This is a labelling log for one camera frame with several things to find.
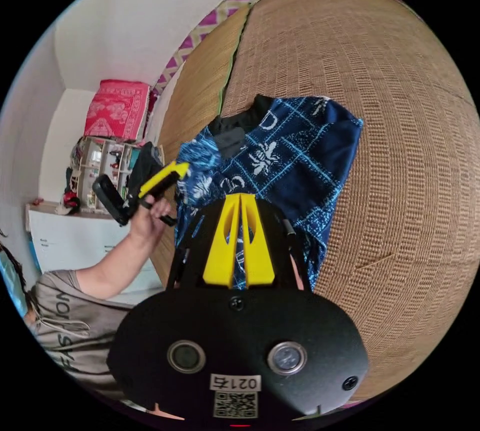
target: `qr code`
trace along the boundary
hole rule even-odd
[[[256,392],[215,392],[214,418],[257,418]]]

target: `dark hair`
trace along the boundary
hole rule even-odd
[[[8,237],[6,234],[4,234],[4,232],[1,229],[0,229],[0,236],[3,236],[4,238]],[[25,278],[24,278],[22,265],[14,258],[13,254],[10,252],[10,250],[1,241],[0,241],[0,251],[5,251],[5,254],[8,256],[8,259],[13,264],[13,269],[15,270],[18,277],[20,278],[21,290],[23,291],[23,294],[25,295],[27,304],[30,305],[31,299],[30,299],[29,292],[26,290],[27,283],[26,283]]]

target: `red patterned cloth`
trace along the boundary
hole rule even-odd
[[[84,136],[138,141],[144,137],[151,88],[143,82],[105,79],[86,116]]]

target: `camera lens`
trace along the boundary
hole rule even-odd
[[[305,349],[293,341],[281,342],[268,353],[267,363],[270,369],[278,375],[298,373],[307,362]]]
[[[205,365],[204,350],[193,341],[177,341],[168,349],[167,359],[175,370],[180,373],[198,373]]]

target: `yellow plastic bracket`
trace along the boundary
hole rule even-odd
[[[243,227],[243,267],[246,287],[269,286],[275,279],[265,232],[260,220],[254,194],[240,193],[241,222]],[[250,241],[249,229],[253,238]]]
[[[225,286],[229,289],[233,285],[239,235],[239,210],[240,195],[228,194],[223,203],[203,272],[203,281],[207,285]]]
[[[157,174],[155,174],[155,176],[152,176],[147,182],[141,185],[138,197],[140,199],[144,198],[149,193],[149,191],[151,191],[156,185],[161,183],[171,173],[177,173],[179,176],[178,179],[182,180],[187,174],[189,167],[190,165],[187,162],[177,164],[176,161],[172,161],[168,166],[165,166]]]

